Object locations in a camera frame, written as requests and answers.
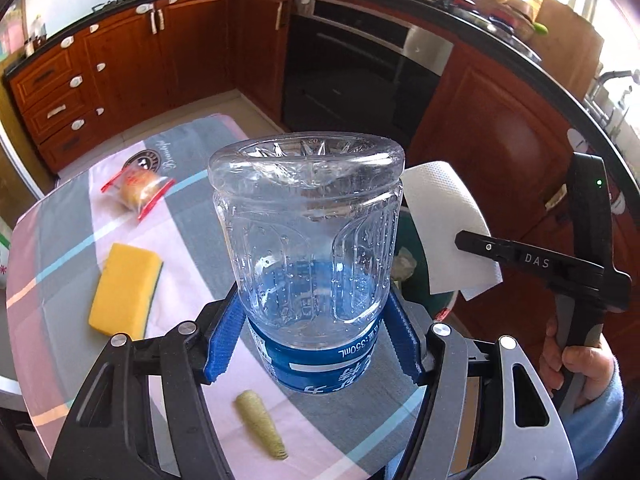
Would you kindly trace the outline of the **blue sleeve forearm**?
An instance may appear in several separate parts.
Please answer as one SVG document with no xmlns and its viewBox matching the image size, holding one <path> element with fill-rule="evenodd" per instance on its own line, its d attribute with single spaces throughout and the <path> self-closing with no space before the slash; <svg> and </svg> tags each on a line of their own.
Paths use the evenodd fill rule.
<svg viewBox="0 0 640 480">
<path fill-rule="evenodd" d="M 603 393 L 596 400 L 576 408 L 563 422 L 579 471 L 593 464 L 624 420 L 620 367 L 616 359 L 613 362 L 613 375 Z"/>
</svg>

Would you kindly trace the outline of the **person's right hand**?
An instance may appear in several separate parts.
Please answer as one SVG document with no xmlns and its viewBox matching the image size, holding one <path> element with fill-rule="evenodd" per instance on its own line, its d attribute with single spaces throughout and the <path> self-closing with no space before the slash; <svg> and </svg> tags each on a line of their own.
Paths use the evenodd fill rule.
<svg viewBox="0 0 640 480">
<path fill-rule="evenodd" d="M 544 348 L 539 359 L 539 376 L 550 394 L 562 388 L 562 368 L 584 376 L 585 383 L 575 404 L 575 408 L 581 408 L 596 400 L 608 388 L 615 372 L 614 354 L 603 334 L 595 347 L 573 346 L 561 350 L 555 338 L 557 330 L 558 322 L 556 316 L 552 315 L 546 326 Z"/>
</svg>

